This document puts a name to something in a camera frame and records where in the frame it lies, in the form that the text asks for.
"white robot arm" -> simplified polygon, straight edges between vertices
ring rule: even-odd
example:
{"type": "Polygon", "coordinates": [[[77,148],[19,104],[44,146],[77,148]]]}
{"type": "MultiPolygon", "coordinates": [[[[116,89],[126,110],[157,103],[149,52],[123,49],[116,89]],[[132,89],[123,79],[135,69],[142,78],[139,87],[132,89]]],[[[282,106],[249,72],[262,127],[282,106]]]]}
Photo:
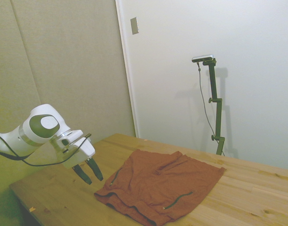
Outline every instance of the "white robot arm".
{"type": "Polygon", "coordinates": [[[78,165],[86,161],[101,181],[102,173],[92,159],[95,149],[88,140],[90,135],[80,138],[82,135],[81,130],[71,130],[51,105],[40,105],[34,108],[27,120],[16,129],[9,133],[0,133],[0,154],[27,163],[24,159],[49,141],[56,151],[59,162],[44,165],[27,163],[28,165],[45,166],[62,163],[66,168],[72,167],[86,183],[91,184],[90,178],[78,165]]]}

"cloth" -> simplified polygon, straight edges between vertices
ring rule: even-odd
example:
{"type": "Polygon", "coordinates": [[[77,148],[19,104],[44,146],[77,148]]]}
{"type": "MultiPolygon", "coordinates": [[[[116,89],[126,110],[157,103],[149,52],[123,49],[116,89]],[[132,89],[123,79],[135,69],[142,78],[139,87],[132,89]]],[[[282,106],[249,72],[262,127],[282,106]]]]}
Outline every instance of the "cloth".
{"type": "Polygon", "coordinates": [[[224,170],[180,152],[136,150],[94,195],[145,226],[161,226],[197,207],[224,170]]]}

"zipper pocket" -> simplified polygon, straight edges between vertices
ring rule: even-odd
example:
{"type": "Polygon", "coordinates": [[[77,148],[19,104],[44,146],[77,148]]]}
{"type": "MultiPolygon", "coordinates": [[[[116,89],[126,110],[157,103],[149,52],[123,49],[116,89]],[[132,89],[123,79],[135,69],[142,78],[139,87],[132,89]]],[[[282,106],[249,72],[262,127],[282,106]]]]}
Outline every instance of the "zipper pocket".
{"type": "Polygon", "coordinates": [[[116,173],[116,175],[115,175],[115,178],[114,178],[114,179],[111,181],[111,184],[110,184],[110,186],[112,186],[112,184],[114,183],[114,181],[115,181],[115,179],[117,178],[117,176],[118,176],[118,173],[119,173],[119,171],[120,171],[120,170],[118,170],[118,171],[117,171],[117,173],[116,173]]]}
{"type": "Polygon", "coordinates": [[[190,193],[188,193],[188,194],[180,195],[179,197],[176,198],[176,200],[175,200],[172,204],[170,204],[170,205],[167,206],[167,207],[163,207],[163,210],[166,210],[166,209],[172,207],[174,204],[177,203],[177,201],[178,201],[180,198],[182,198],[183,196],[186,196],[186,195],[191,195],[192,193],[193,193],[193,192],[190,192],[190,193]]]}

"switch plate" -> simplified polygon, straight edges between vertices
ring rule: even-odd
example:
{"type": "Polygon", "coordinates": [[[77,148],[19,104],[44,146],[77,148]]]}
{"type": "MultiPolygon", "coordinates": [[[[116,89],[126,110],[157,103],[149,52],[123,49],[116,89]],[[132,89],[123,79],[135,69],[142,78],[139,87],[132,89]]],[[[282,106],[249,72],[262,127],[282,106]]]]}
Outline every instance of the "switch plate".
{"type": "Polygon", "coordinates": [[[130,19],[130,24],[131,24],[132,33],[133,34],[138,34],[139,33],[138,19],[136,17],[130,19]]]}

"wooden table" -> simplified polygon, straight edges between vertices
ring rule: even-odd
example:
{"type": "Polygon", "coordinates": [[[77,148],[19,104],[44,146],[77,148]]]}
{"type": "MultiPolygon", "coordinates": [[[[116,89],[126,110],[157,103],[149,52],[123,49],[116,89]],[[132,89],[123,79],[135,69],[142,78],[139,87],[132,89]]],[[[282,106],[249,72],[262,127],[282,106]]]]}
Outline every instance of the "wooden table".
{"type": "Polygon", "coordinates": [[[94,192],[136,150],[174,153],[216,167],[224,176],[190,214],[168,226],[288,226],[288,170],[115,134],[94,145],[100,182],[81,164],[93,183],[72,169],[49,166],[10,185],[20,202],[45,226],[137,226],[139,223],[98,202],[94,192]]]}

